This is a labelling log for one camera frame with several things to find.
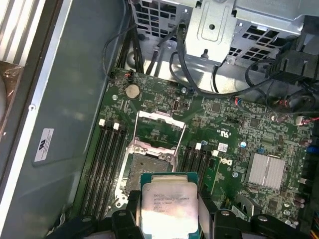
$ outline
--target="heatsink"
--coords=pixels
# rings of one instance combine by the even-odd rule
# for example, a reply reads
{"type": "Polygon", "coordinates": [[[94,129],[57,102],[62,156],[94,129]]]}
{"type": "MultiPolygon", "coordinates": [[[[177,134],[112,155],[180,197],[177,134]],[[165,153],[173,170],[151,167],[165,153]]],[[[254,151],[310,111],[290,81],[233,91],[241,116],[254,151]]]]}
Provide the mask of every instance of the heatsink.
{"type": "Polygon", "coordinates": [[[284,168],[285,161],[280,158],[252,153],[245,182],[279,190],[284,168]]]}

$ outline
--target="ram slot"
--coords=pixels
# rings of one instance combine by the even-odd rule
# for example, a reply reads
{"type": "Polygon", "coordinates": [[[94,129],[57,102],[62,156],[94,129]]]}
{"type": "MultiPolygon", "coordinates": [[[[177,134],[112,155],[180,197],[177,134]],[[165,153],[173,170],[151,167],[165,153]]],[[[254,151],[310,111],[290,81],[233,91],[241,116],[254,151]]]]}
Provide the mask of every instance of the ram slot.
{"type": "Polygon", "coordinates": [[[83,197],[83,203],[81,207],[81,212],[84,215],[87,214],[88,212],[90,196],[92,195],[93,185],[97,177],[99,159],[101,157],[101,154],[103,153],[103,149],[106,142],[108,141],[108,138],[111,136],[111,133],[112,133],[112,128],[110,127],[107,127],[105,130],[102,130],[100,133],[100,137],[95,150],[95,155],[93,157],[93,162],[91,164],[91,168],[89,171],[89,179],[86,185],[86,189],[85,189],[85,193],[83,197]]]}
{"type": "Polygon", "coordinates": [[[121,161],[121,152],[125,142],[126,131],[121,129],[116,144],[110,148],[110,153],[106,156],[105,168],[103,171],[101,187],[99,188],[97,203],[94,211],[94,215],[97,218],[103,219],[102,216],[107,207],[108,199],[111,195],[110,191],[115,180],[115,175],[121,161]]]}
{"type": "Polygon", "coordinates": [[[117,145],[118,138],[119,138],[119,132],[117,130],[113,130],[108,143],[104,147],[104,151],[103,151],[98,172],[97,172],[96,181],[92,191],[93,195],[91,197],[91,203],[89,208],[90,215],[94,215],[95,207],[97,206],[97,201],[98,201],[98,194],[103,181],[103,172],[105,168],[107,167],[109,155],[114,153],[114,148],[117,145]]]}

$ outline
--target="sticker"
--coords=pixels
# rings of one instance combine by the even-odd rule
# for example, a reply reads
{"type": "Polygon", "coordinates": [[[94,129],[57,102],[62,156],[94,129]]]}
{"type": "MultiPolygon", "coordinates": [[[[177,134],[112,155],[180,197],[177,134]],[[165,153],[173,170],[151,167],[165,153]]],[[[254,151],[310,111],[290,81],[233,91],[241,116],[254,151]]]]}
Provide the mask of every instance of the sticker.
{"type": "Polygon", "coordinates": [[[227,144],[225,144],[225,143],[219,143],[218,144],[218,149],[217,149],[218,151],[226,153],[227,149],[228,149],[228,145],[227,144]]]}
{"type": "Polygon", "coordinates": [[[34,162],[43,161],[46,159],[46,155],[48,154],[49,146],[51,143],[53,128],[44,128],[42,132],[42,136],[40,139],[40,143],[36,152],[36,156],[34,162]]]}

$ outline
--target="gray metal panel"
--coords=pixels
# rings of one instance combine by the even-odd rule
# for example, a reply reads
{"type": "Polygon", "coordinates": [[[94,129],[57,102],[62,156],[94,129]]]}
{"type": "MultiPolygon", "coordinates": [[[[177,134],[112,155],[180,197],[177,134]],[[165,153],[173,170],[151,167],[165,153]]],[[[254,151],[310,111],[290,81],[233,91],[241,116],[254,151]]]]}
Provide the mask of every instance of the gray metal panel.
{"type": "Polygon", "coordinates": [[[0,1],[0,60],[25,65],[45,0],[0,1]]]}
{"type": "MultiPolygon", "coordinates": [[[[59,41],[59,47],[55,59],[54,54],[49,56],[54,59],[52,69],[47,65],[42,68],[43,73],[50,73],[47,85],[40,79],[37,85],[45,89],[43,96],[35,91],[32,99],[36,109],[29,111],[26,123],[37,118],[30,141],[20,141],[28,145],[25,156],[18,147],[14,158],[24,161],[1,238],[43,238],[62,207],[73,202],[105,86],[102,49],[127,23],[123,3],[74,0],[61,39],[59,35],[52,37],[53,42],[59,41]],[[34,163],[44,128],[54,128],[51,145],[47,159],[34,163]]],[[[70,1],[63,4],[61,14],[70,1]]],[[[112,59],[116,50],[111,45],[107,59],[112,59]]],[[[32,124],[25,125],[26,133],[28,126],[32,124]]],[[[22,132],[21,138],[27,139],[25,134],[22,132]]],[[[13,162],[12,168],[19,169],[18,165],[13,162]]]]}

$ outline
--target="cable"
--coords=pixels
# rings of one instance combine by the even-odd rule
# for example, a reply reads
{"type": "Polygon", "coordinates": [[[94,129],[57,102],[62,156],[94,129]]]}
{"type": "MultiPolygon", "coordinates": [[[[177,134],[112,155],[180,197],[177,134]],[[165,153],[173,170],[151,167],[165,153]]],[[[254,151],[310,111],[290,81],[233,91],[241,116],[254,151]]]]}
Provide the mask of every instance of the cable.
{"type": "MultiPolygon", "coordinates": [[[[251,64],[246,72],[245,72],[245,80],[246,80],[246,83],[247,85],[249,85],[250,87],[254,86],[255,84],[251,81],[250,77],[249,77],[249,71],[251,70],[251,68],[253,68],[254,66],[257,66],[259,64],[262,64],[262,63],[273,63],[274,61],[273,60],[260,60],[260,61],[257,61],[253,64],[251,64]]],[[[258,91],[262,96],[263,98],[265,99],[266,98],[266,94],[265,92],[263,92],[261,89],[257,88],[256,91],[258,91]]]]}
{"type": "Polygon", "coordinates": [[[104,47],[103,47],[103,55],[102,55],[102,65],[103,65],[103,72],[104,72],[104,75],[106,77],[107,80],[110,80],[110,81],[114,81],[114,79],[112,79],[108,73],[107,73],[107,70],[106,70],[106,63],[105,63],[105,55],[106,55],[106,50],[109,46],[109,44],[115,40],[116,38],[118,38],[119,36],[121,35],[124,35],[125,33],[127,33],[128,31],[132,30],[134,27],[136,27],[137,25],[136,24],[133,24],[132,26],[126,28],[125,30],[121,31],[120,33],[116,34],[115,36],[111,37],[109,40],[107,40],[104,44],[104,47]]]}
{"type": "Polygon", "coordinates": [[[187,85],[187,87],[189,87],[189,84],[186,81],[183,81],[182,79],[180,79],[175,72],[173,71],[172,65],[173,65],[173,61],[174,61],[174,56],[177,54],[177,51],[173,52],[170,56],[169,59],[169,71],[171,73],[171,75],[173,76],[174,80],[176,80],[179,84],[185,86],[187,85]]]}
{"type": "Polygon", "coordinates": [[[226,93],[226,94],[215,94],[215,93],[208,93],[205,91],[202,91],[199,89],[197,84],[194,82],[192,76],[189,73],[189,70],[187,68],[186,62],[185,62],[185,45],[183,43],[183,29],[179,28],[177,31],[177,53],[178,53],[178,58],[179,62],[182,68],[182,71],[190,83],[190,85],[197,91],[199,95],[202,95],[207,98],[225,98],[225,97],[232,97],[232,96],[238,96],[238,95],[243,95],[246,94],[254,89],[257,89],[265,84],[271,83],[273,80],[265,80],[259,84],[256,84],[253,87],[241,90],[241,91],[236,91],[236,92],[231,92],[231,93],[226,93]]]}
{"type": "Polygon", "coordinates": [[[146,75],[149,75],[151,72],[152,72],[152,69],[154,67],[154,64],[155,62],[157,61],[158,59],[158,56],[159,56],[159,49],[160,47],[163,45],[164,42],[170,40],[172,37],[174,37],[176,34],[176,28],[173,29],[173,31],[168,34],[166,37],[162,38],[159,43],[156,45],[156,48],[153,52],[153,56],[152,56],[152,59],[151,59],[151,62],[150,62],[150,65],[148,66],[147,70],[146,70],[146,75]]]}
{"type": "Polygon", "coordinates": [[[140,72],[144,74],[144,67],[143,67],[143,58],[142,58],[142,51],[140,46],[140,41],[138,37],[138,31],[136,28],[132,29],[132,42],[133,42],[133,51],[135,57],[135,68],[136,72],[140,72]]]}

